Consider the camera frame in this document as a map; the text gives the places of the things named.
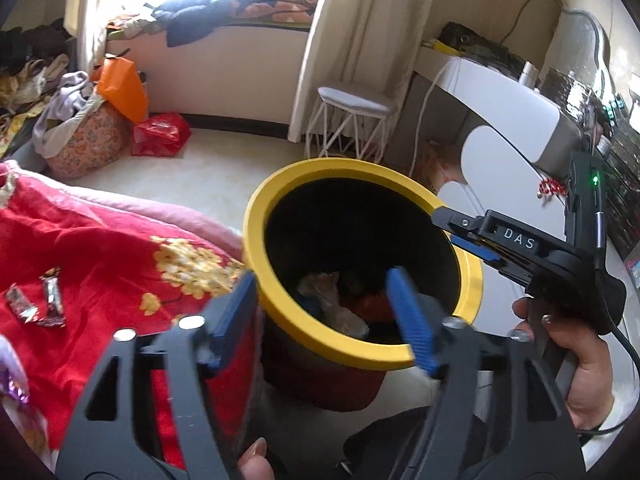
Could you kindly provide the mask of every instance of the bag on desk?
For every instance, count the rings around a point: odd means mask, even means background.
[[[133,128],[131,155],[174,156],[189,137],[191,129],[180,114],[156,115]]]

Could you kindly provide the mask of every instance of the candy wrapper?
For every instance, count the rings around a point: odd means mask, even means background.
[[[0,336],[0,410],[4,409],[31,450],[50,470],[54,462],[47,443],[47,423],[29,405],[27,376],[11,344]]]
[[[39,326],[53,327],[66,325],[64,309],[62,307],[62,296],[58,286],[58,275],[60,268],[54,267],[45,272],[42,280],[42,291],[47,301],[47,313],[43,316],[38,307],[31,303],[24,293],[15,283],[9,287],[4,294],[4,298],[13,313],[24,324],[36,323]]]
[[[33,323],[41,321],[38,307],[31,301],[27,300],[22,291],[15,285],[15,283],[9,287],[9,290],[4,294],[4,298],[14,314],[22,320],[23,323]]]
[[[42,280],[42,290],[47,300],[47,317],[38,322],[40,326],[65,326],[66,319],[62,307],[62,297],[58,286],[60,267],[54,267],[45,272]]]

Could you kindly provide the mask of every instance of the bed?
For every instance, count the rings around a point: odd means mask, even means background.
[[[24,323],[4,301],[0,306],[0,372],[23,392],[7,391],[4,380],[0,400],[50,468],[113,333],[166,330],[231,290],[244,270],[239,235],[195,211],[65,186],[14,161],[0,164],[0,246],[0,290],[17,284],[40,313],[40,276],[60,268],[66,326]],[[257,312],[231,366],[207,381],[223,434],[236,448],[256,398],[261,333]],[[180,467],[162,372],[152,380],[162,452]]]

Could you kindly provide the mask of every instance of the trash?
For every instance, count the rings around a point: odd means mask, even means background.
[[[341,304],[369,325],[372,323],[396,322],[394,312],[385,292],[361,298],[345,298],[341,300]]]
[[[47,300],[47,317],[38,324],[40,326],[65,326],[66,319],[62,307],[62,297],[58,286],[58,275],[60,267],[53,267],[45,272],[42,280],[42,290]]]
[[[12,312],[21,319],[23,323],[37,322],[42,319],[38,312],[38,307],[27,299],[15,283],[5,292],[4,298]]]
[[[131,155],[174,156],[191,137],[191,128],[175,112],[153,116],[133,128]]]
[[[303,296],[299,292],[294,292],[292,298],[301,306],[306,313],[315,317],[318,321],[324,321],[322,304],[317,296]]]
[[[305,297],[316,296],[320,300],[324,323],[355,339],[364,339],[369,334],[367,324],[350,310],[340,305],[338,295],[338,272],[331,274],[309,274],[298,284],[298,293]]]
[[[5,292],[4,298],[9,308],[24,324],[36,323],[39,326],[45,327],[63,327],[66,325],[62,307],[62,297],[60,295],[60,288],[58,287],[59,273],[60,268],[54,267],[40,277],[44,297],[47,301],[47,313],[45,316],[40,314],[38,307],[27,299],[15,283]]]

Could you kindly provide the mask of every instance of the red ornament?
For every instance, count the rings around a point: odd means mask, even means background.
[[[538,184],[538,198],[551,195],[564,196],[566,195],[566,188],[564,184],[561,184],[557,180],[546,178]]]

